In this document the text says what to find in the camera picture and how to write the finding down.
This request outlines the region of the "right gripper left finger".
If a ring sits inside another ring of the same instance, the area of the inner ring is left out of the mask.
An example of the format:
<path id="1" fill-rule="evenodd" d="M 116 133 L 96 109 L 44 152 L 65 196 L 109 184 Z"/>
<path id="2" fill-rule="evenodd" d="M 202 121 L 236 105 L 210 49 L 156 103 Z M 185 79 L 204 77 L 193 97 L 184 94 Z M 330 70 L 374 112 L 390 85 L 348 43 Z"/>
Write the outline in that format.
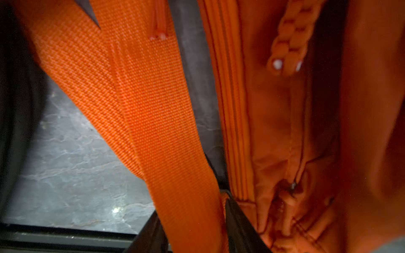
<path id="1" fill-rule="evenodd" d="M 168 253 L 168 239 L 156 211 L 125 253 Z"/>

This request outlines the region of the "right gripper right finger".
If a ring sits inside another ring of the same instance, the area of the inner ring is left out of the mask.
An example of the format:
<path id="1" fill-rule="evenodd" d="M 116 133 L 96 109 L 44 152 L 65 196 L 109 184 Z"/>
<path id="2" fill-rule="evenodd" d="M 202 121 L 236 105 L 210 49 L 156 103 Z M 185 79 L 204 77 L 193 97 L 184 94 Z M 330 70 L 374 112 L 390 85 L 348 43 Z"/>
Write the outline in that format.
<path id="1" fill-rule="evenodd" d="M 237 202 L 225 202 L 225 222 L 230 253 L 271 253 Z"/>

